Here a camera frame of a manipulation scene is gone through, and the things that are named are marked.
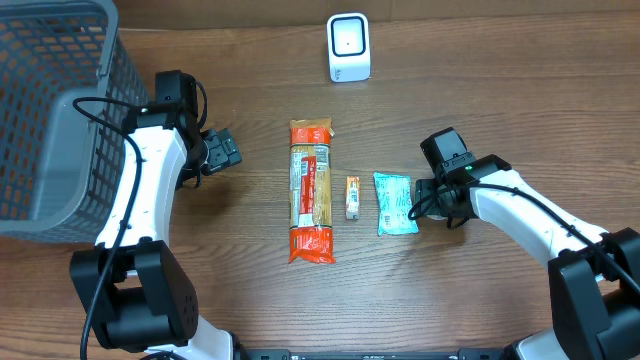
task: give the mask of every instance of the wire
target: wire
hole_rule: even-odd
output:
[[[133,188],[131,189],[131,195],[129,195],[129,201],[127,202],[127,207],[124,211],[124,215],[122,216],[122,220],[120,221],[120,228],[118,229],[118,234],[116,235],[116,239],[113,243],[113,246],[109,251],[109,256],[107,257],[107,260],[104,263],[103,271],[100,274],[100,277],[98,278],[98,284],[96,285],[96,290],[93,293],[93,297],[91,298],[91,303],[89,305],[89,308],[87,309],[87,317],[84,321],[84,327],[82,329],[82,338],[80,340],[80,359],[87,360],[87,346],[89,343],[89,332],[91,331],[91,321],[93,320],[93,316],[96,310],[96,305],[98,303],[98,297],[100,295],[100,291],[104,286],[104,282],[107,278],[107,274],[110,273],[109,268],[111,267],[111,264],[113,263],[113,259],[115,258],[116,250],[122,243],[124,232],[129,227],[129,218],[131,217],[131,211],[133,210],[133,203],[135,202],[136,195],[138,193],[138,188],[140,187],[140,177],[142,175],[142,162],[144,160],[142,159],[142,154],[140,153],[140,149],[138,148],[138,145],[136,145],[135,141],[133,141],[133,139],[128,134],[125,134],[124,132],[122,132],[122,130],[120,130],[116,126],[109,124],[108,122],[102,119],[99,119],[98,117],[82,109],[80,106],[78,106],[78,104],[81,102],[103,102],[108,104],[126,106],[128,108],[134,108],[136,106],[126,103],[124,101],[118,101],[118,100],[100,98],[100,97],[81,97],[73,100],[74,109],[76,109],[79,113],[91,119],[92,121],[108,129],[111,129],[113,132],[120,135],[127,142],[129,142],[129,144],[131,144],[131,147],[133,148],[133,151],[136,154],[136,174],[133,180]]]
[[[196,85],[198,85],[198,88],[200,88],[200,92],[202,92],[202,99],[204,101],[204,106],[202,108],[202,116],[198,121],[198,129],[202,129],[204,124],[207,122],[207,93],[204,91],[204,85],[202,85],[200,81],[196,80]]]
[[[420,217],[421,215],[423,215],[426,212],[426,210],[423,210],[418,214],[416,214],[416,210],[423,203],[425,203],[426,201],[431,200],[431,198],[433,198],[434,195],[435,196],[440,196],[440,195],[442,195],[444,193],[447,193],[447,192],[463,191],[463,190],[469,190],[471,188],[481,188],[481,189],[492,189],[492,190],[505,191],[505,192],[508,192],[508,193],[511,193],[511,194],[514,194],[514,195],[518,195],[520,197],[523,197],[523,198],[529,200],[530,202],[532,202],[533,204],[538,206],[540,209],[542,209],[542,211],[547,213],[547,215],[549,215],[551,218],[553,218],[562,227],[567,229],[569,234],[575,236],[576,238],[578,238],[578,240],[583,242],[587,247],[589,247],[593,251],[595,251],[595,253],[598,254],[598,256],[600,256],[601,259],[607,265],[609,265],[613,270],[615,270],[615,272],[618,274],[618,277],[620,277],[620,281],[622,281],[625,284],[627,284],[627,286],[629,286],[631,291],[636,293],[636,295],[640,296],[640,286],[638,285],[638,283],[626,271],[624,271],[624,269],[622,267],[620,267],[620,265],[618,265],[618,263],[616,263],[614,259],[612,259],[609,255],[607,255],[607,253],[605,253],[602,250],[602,248],[600,248],[598,245],[596,245],[593,241],[589,240],[586,236],[582,235],[582,233],[580,233],[580,231],[578,231],[575,226],[570,225],[568,222],[566,222],[562,217],[560,217],[560,215],[556,214],[553,210],[551,210],[542,201],[540,201],[536,197],[534,197],[534,196],[532,196],[532,195],[530,195],[530,194],[528,194],[528,193],[526,193],[524,191],[518,190],[517,188],[511,188],[511,187],[508,187],[508,186],[494,185],[494,184],[476,183],[476,184],[468,184],[468,185],[464,185],[464,186],[456,186],[456,187],[442,189],[440,191],[434,192],[431,195],[425,196],[422,199],[418,200],[415,203],[415,205],[413,205],[411,207],[411,210],[409,210],[409,219],[415,220],[418,217]]]

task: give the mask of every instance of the wooden table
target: wooden table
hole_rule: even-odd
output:
[[[170,69],[205,84],[207,126],[229,127],[244,157],[176,194],[171,247],[201,314],[248,347],[298,351],[501,347],[549,327],[545,270],[493,226],[378,237],[372,174],[431,177],[419,143],[454,126],[574,215],[640,228],[638,29],[640,13],[375,23],[372,78],[339,85],[323,26],[123,32],[150,88]],[[288,121],[327,115],[337,263],[287,264]],[[362,179],[357,222],[347,175]],[[1,240],[0,358],[77,356],[68,264],[89,247]]]

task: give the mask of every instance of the gray plastic basket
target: gray plastic basket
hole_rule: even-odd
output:
[[[116,8],[109,0],[0,4],[0,234],[93,242],[113,205],[124,143],[71,103],[149,100],[118,38]],[[83,108],[117,125],[126,114],[104,103]]]

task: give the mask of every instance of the barcode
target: barcode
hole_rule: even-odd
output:
[[[316,161],[318,166],[329,165],[329,148],[325,146],[316,146]]]
[[[300,190],[293,190],[293,212],[291,213],[291,219],[293,220],[293,226],[298,226],[298,215],[300,215]]]

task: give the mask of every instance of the cable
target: cable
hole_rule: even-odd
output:
[[[417,220],[419,217],[424,215],[427,211],[429,211],[432,207],[435,206],[436,208],[440,209],[440,213],[442,213],[442,212],[448,213],[448,216],[447,216],[447,229],[449,229],[449,230],[457,229],[457,228],[461,227],[462,225],[466,224],[467,221],[469,221],[469,217],[465,216],[462,220],[458,221],[455,225],[453,225],[452,224],[453,223],[453,215],[451,214],[451,212],[448,211],[448,206],[446,206],[446,204],[441,203],[439,198],[440,198],[439,196],[435,196],[435,197],[427,196],[427,197],[424,197],[424,198],[420,199],[411,208],[411,210],[409,210],[409,214],[408,214],[409,220]],[[429,201],[429,203],[424,206],[423,210],[421,210],[419,213],[416,214],[415,210],[418,208],[418,206],[422,205],[426,201]]]
[[[93,293],[93,297],[91,298],[91,303],[89,305],[89,308],[87,309],[87,317],[84,321],[84,327],[82,329],[82,338],[80,340],[80,359],[87,360],[87,345],[89,343],[89,332],[91,331],[91,321],[93,319],[93,315],[96,310],[96,305],[98,303],[98,295],[100,294],[100,291],[104,286],[104,282],[106,280],[107,274],[110,273],[108,269],[111,267],[111,264],[113,263],[113,259],[115,258],[115,255],[116,255],[116,250],[122,243],[124,232],[127,230],[129,226],[129,218],[131,217],[131,211],[133,210],[133,203],[135,202],[136,195],[138,193],[138,188],[140,187],[140,177],[142,175],[143,159],[142,159],[142,154],[140,153],[140,149],[138,148],[138,145],[136,145],[135,141],[133,141],[133,139],[128,134],[123,133],[116,126],[109,124],[108,122],[102,119],[99,119],[98,117],[82,109],[80,106],[78,106],[78,104],[81,102],[103,102],[103,103],[109,103],[114,105],[126,106],[128,108],[134,108],[136,106],[123,101],[100,98],[100,97],[81,97],[73,100],[74,109],[76,109],[79,113],[91,119],[92,121],[108,129],[111,129],[113,132],[120,135],[127,142],[129,142],[129,144],[131,144],[131,147],[133,148],[133,151],[136,154],[136,174],[133,180],[133,188],[131,189],[131,195],[129,195],[129,201],[127,202],[127,207],[124,211],[124,215],[122,216],[122,220],[120,221],[120,228],[118,229],[118,234],[116,235],[116,239],[113,243],[113,246],[111,247],[109,256],[107,257],[107,260],[104,263],[103,271],[100,274],[100,278],[98,278],[98,284],[96,285],[96,290]]]
[[[549,215],[551,218],[553,218],[562,227],[567,229],[569,234],[575,236],[578,240],[582,241],[587,247],[589,247],[593,251],[595,251],[595,253],[598,254],[598,256],[600,256],[600,258],[605,263],[607,263],[607,265],[609,265],[618,274],[618,277],[620,277],[620,281],[622,281],[625,284],[627,284],[627,286],[629,286],[631,291],[636,293],[636,295],[640,296],[640,285],[638,285],[638,283],[626,271],[624,271],[624,269],[622,267],[620,267],[620,265],[618,265],[618,263],[616,263],[614,259],[612,259],[609,255],[607,255],[607,253],[605,253],[593,241],[589,240],[586,236],[582,235],[582,233],[580,233],[576,229],[575,226],[570,225],[568,222],[566,222],[562,217],[560,217],[560,215],[556,214],[553,210],[551,210],[542,201],[540,201],[536,197],[534,197],[534,196],[532,196],[532,195],[530,195],[530,194],[528,194],[528,193],[526,193],[524,191],[518,190],[517,188],[511,188],[511,187],[502,186],[502,185],[477,183],[477,184],[468,184],[468,185],[464,185],[464,186],[456,186],[456,187],[442,189],[440,191],[434,192],[433,194],[425,196],[422,199],[418,200],[416,202],[416,204],[413,205],[411,207],[411,209],[409,210],[409,214],[408,214],[409,215],[409,219],[415,220],[418,217],[420,217],[421,215],[423,215],[426,212],[426,210],[421,211],[418,214],[416,214],[416,210],[423,203],[425,203],[426,201],[430,200],[434,195],[439,197],[441,194],[444,194],[444,193],[447,193],[447,192],[463,191],[463,190],[469,190],[471,188],[481,188],[481,189],[492,189],[492,190],[505,191],[505,192],[508,192],[508,193],[511,193],[511,194],[514,194],[514,195],[518,195],[520,197],[523,197],[523,198],[529,200],[534,205],[538,206],[542,211],[547,213],[547,215]]]
[[[204,106],[202,108],[202,116],[200,117],[200,120],[198,121],[198,129],[202,129],[204,124],[207,122],[207,93],[204,91],[204,85],[202,85],[202,83],[200,81],[196,80],[196,85],[198,85],[198,88],[200,89],[200,92],[202,92],[202,99],[204,101]]]

